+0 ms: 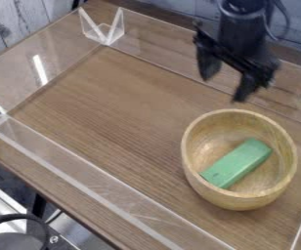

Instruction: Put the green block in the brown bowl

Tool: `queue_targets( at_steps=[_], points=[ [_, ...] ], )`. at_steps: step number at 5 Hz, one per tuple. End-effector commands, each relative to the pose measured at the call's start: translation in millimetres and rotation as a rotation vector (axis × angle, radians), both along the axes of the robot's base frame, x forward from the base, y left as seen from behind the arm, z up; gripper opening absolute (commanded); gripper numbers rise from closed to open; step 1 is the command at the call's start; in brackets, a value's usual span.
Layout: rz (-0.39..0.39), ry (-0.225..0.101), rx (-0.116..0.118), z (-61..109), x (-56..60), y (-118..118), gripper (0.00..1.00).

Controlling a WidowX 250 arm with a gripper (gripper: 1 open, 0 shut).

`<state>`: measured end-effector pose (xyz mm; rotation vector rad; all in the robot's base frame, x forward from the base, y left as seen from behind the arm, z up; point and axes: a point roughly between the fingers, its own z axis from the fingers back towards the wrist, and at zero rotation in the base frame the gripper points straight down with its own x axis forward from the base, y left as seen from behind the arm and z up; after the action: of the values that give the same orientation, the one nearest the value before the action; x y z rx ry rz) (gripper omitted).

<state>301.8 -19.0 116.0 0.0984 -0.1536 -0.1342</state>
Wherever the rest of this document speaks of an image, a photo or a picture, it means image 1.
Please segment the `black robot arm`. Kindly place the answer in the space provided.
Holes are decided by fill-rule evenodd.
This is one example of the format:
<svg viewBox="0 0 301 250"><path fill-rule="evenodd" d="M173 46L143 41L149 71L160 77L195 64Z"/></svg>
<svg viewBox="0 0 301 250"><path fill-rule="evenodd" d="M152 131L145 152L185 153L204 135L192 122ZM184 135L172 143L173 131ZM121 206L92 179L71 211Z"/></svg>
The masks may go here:
<svg viewBox="0 0 301 250"><path fill-rule="evenodd" d="M193 23L193 44L200 77L208 81L223 63L240 73L232 94L233 103L244 103L251 94L267 88L279 69L279 59L269 51L267 38L287 35L291 19L280 0L215 0L219 10L216 37Z"/></svg>

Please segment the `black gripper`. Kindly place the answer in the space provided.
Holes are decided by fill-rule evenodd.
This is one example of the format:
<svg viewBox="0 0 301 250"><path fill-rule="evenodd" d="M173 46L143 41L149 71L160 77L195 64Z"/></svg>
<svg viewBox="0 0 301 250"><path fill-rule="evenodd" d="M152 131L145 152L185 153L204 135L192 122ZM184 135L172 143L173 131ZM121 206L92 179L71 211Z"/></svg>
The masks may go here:
<svg viewBox="0 0 301 250"><path fill-rule="evenodd" d="M208 81L227 63L240 72L240 83L232 95L235 103L244 103L259 87L267 88L279 60L267 47L267 16L264 11L233 13L220 11L216 35L209 35L200 21L193 23L193 44L199 73Z"/></svg>

